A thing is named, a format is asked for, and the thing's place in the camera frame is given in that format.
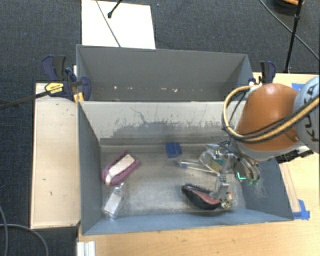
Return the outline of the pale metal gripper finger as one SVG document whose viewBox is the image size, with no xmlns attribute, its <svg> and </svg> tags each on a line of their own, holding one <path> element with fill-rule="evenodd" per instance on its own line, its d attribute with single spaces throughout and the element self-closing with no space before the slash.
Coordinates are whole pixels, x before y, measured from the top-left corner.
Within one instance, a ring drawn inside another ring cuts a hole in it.
<svg viewBox="0 0 320 256">
<path fill-rule="evenodd" d="M 215 183 L 215 198 L 223 201 L 226 197 L 230 184 L 227 182 L 226 176 L 220 174 Z"/>
</svg>

